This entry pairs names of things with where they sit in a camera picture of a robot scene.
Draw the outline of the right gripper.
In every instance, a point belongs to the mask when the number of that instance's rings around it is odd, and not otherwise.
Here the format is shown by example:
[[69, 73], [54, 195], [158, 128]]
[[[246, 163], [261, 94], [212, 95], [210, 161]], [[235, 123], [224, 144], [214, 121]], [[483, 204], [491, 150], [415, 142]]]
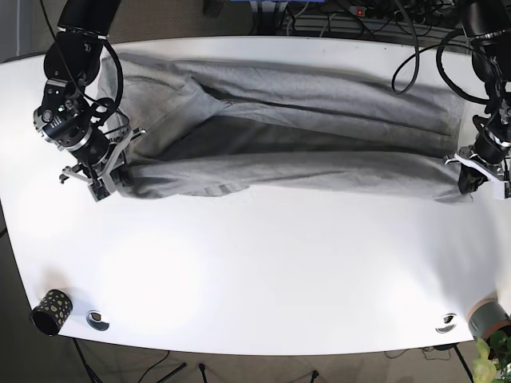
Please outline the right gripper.
[[96, 202], [108, 198], [117, 190], [120, 182], [119, 171], [128, 163], [125, 150], [147, 131], [142, 128], [128, 128], [113, 139], [96, 140], [99, 133], [99, 129], [87, 133], [87, 142], [78, 150], [70, 151], [77, 164], [63, 168], [59, 176], [61, 184], [71, 178], [85, 182]]

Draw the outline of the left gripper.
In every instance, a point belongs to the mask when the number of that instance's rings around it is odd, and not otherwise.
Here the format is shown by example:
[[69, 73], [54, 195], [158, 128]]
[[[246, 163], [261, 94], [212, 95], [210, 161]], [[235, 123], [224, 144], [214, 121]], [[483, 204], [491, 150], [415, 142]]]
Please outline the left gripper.
[[504, 158], [500, 164], [485, 162], [472, 148], [461, 148], [453, 155], [444, 159], [445, 165], [459, 164], [460, 175], [458, 188], [462, 195], [476, 192], [487, 182], [493, 185], [493, 197], [498, 200], [510, 198], [510, 168], [509, 158]]

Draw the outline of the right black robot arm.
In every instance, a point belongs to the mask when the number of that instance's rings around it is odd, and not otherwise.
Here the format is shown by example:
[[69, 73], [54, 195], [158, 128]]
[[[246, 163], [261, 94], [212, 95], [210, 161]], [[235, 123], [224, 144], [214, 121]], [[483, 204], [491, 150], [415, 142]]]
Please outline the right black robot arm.
[[[85, 182], [96, 201], [111, 196], [127, 180], [125, 150], [145, 134], [129, 120], [102, 131], [120, 110], [124, 92], [121, 62], [108, 36], [120, 6], [118, 1], [68, 1], [57, 28], [51, 29], [53, 44], [45, 55], [46, 85], [41, 106], [34, 111], [34, 127], [42, 138], [66, 150], [77, 161], [62, 170], [61, 183], [70, 178]], [[85, 92], [97, 78], [101, 53], [108, 51], [117, 75], [114, 98], [94, 99]]]

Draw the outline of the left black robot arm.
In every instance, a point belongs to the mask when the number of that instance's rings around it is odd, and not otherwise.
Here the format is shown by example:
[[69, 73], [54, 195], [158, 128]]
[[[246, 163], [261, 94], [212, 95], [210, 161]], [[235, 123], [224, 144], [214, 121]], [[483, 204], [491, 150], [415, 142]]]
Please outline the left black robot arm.
[[[444, 157], [445, 164], [458, 164], [458, 190], [463, 195], [476, 192], [487, 182], [495, 199], [510, 198], [510, 16], [501, 1], [453, 1], [461, 27], [451, 30], [438, 44], [420, 48], [415, 29], [411, 30], [414, 53], [395, 70], [391, 88], [396, 94], [408, 92], [418, 77], [420, 55], [435, 49], [436, 68], [444, 83], [460, 98], [485, 107], [487, 117], [475, 115], [477, 130], [473, 144]], [[473, 71], [484, 83], [486, 98], [475, 97], [457, 86], [443, 66], [445, 48], [463, 36], [471, 54]]]

